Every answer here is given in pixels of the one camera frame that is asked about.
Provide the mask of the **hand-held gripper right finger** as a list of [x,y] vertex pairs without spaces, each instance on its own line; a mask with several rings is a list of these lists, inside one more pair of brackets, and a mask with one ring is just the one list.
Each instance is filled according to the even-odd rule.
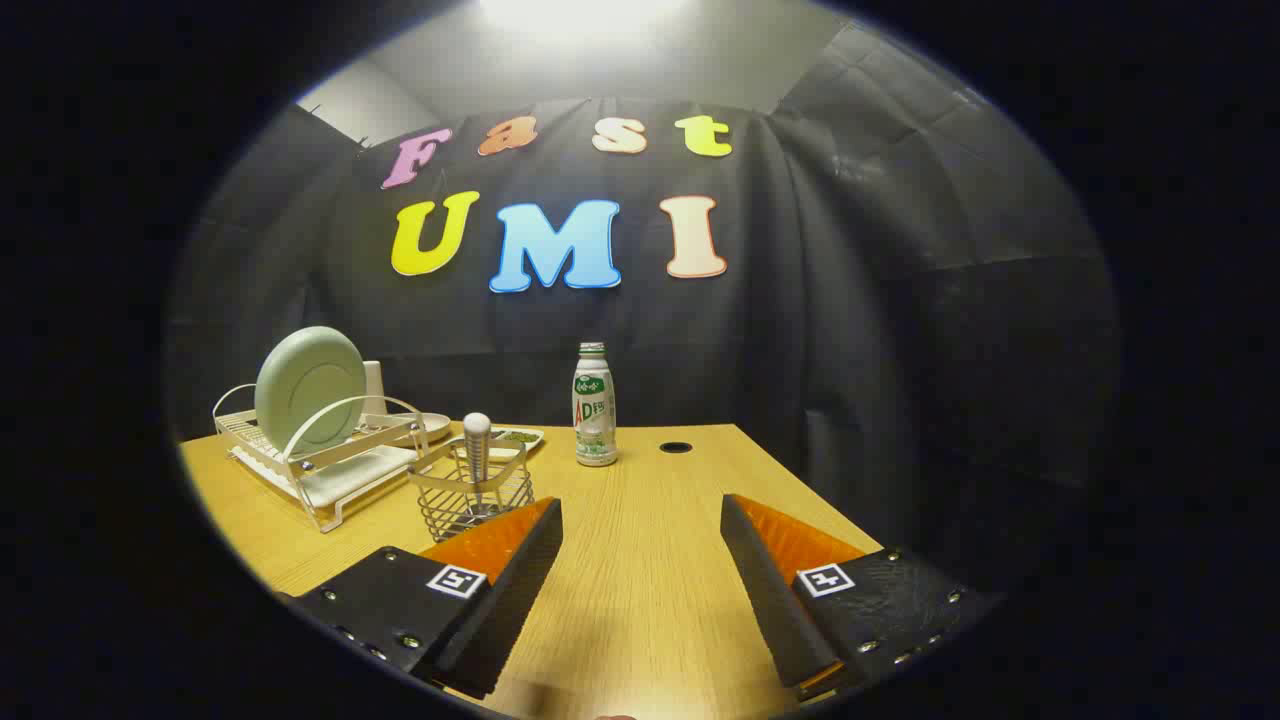
[[719,533],[782,684],[851,692],[900,674],[1001,601],[919,553],[861,551],[786,512],[726,495]]

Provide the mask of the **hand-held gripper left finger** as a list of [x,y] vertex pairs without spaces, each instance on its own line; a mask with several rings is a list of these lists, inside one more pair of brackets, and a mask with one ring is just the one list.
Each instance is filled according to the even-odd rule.
[[278,598],[352,650],[484,700],[562,539],[562,502],[545,497],[420,553],[383,546],[311,591]]

